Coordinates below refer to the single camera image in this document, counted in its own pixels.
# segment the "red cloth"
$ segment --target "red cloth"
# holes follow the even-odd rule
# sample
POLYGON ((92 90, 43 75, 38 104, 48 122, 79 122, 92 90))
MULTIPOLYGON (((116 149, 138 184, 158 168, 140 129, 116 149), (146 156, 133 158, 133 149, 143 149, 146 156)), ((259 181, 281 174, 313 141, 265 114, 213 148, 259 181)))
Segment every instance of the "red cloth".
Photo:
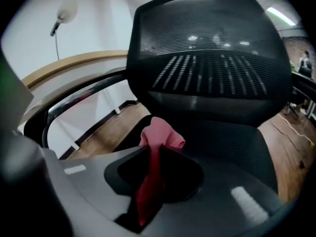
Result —
POLYGON ((136 191, 136 203, 139 225, 153 217, 162 206, 164 182, 160 174, 161 145, 182 148, 185 144, 183 137, 163 119, 153 117, 151 124, 146 126, 141 134, 140 146, 150 146, 150 162, 148 173, 141 187, 136 191))

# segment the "brick wall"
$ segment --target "brick wall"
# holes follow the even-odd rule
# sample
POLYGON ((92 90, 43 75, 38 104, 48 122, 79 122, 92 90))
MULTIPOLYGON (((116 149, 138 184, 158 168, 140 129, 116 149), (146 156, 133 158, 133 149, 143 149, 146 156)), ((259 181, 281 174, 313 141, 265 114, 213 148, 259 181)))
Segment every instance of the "brick wall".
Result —
POLYGON ((293 62, 295 67, 298 66, 300 57, 303 56, 303 51, 307 50, 310 53, 310 60, 313 66, 313 74, 316 69, 316 53, 312 44, 309 42, 306 37, 288 37, 283 38, 283 43, 285 45, 287 54, 290 58, 290 61, 293 62))

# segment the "cable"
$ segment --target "cable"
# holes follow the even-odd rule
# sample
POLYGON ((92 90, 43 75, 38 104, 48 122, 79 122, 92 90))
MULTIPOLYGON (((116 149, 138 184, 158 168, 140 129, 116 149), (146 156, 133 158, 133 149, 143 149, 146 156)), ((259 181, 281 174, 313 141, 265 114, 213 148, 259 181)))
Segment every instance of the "cable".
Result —
POLYGON ((306 136, 306 135, 304 135, 304 134, 299 134, 292 126, 291 126, 291 124, 289 123, 289 121, 287 121, 285 118, 283 118, 279 113, 278 113, 278 115, 282 118, 282 119, 284 119, 285 121, 286 121, 286 123, 292 128, 292 130, 294 130, 294 132, 296 132, 296 134, 298 135, 298 136, 300 136, 300 137, 305 137, 306 139, 308 139, 309 141, 310 141, 310 143, 311 143, 311 145, 314 147, 315 146, 315 144, 306 136))
POLYGON ((58 60, 59 60, 58 46, 57 46, 57 31, 55 31, 55 43, 56 43, 57 58, 58 58, 58 60))

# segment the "baseboard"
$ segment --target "baseboard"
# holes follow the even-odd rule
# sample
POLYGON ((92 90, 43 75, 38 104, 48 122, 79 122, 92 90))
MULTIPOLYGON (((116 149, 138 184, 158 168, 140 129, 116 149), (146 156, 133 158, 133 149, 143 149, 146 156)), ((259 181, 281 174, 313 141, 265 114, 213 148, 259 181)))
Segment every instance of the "baseboard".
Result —
MULTIPOLYGON (((124 103, 122 103, 118 108, 122 110, 128 105, 137 105, 138 103, 139 103, 138 100, 127 100, 124 103)), ((95 123, 92 127, 90 127, 78 140, 75 141, 75 143, 80 147, 82 143, 86 141, 87 138, 89 138, 93 133, 95 133, 96 130, 98 130, 101 126, 103 126, 105 122, 107 122, 110 118, 112 118, 115 115, 116 115, 115 110, 111 111, 104 118, 102 118, 97 123, 95 123)), ((75 149, 73 147, 68 148, 59 159, 60 160, 68 159, 68 157, 74 151, 75 149)))

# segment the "ceiling light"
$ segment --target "ceiling light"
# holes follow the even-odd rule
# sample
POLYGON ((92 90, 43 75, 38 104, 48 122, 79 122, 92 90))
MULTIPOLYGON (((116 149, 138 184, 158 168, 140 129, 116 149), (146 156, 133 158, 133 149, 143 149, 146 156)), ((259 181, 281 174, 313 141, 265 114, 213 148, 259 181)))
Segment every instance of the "ceiling light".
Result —
POLYGON ((188 40, 197 40, 197 39, 198 39, 197 36, 190 36, 190 37, 188 37, 188 40))
POLYGON ((274 14, 275 16, 279 17, 280 19, 282 19, 283 21, 285 21, 287 24, 289 24, 290 26, 295 26, 295 23, 290 20, 288 17, 286 17, 285 15, 283 15, 281 12, 279 12, 278 10, 270 7, 267 9, 268 12, 271 12, 272 14, 274 14))

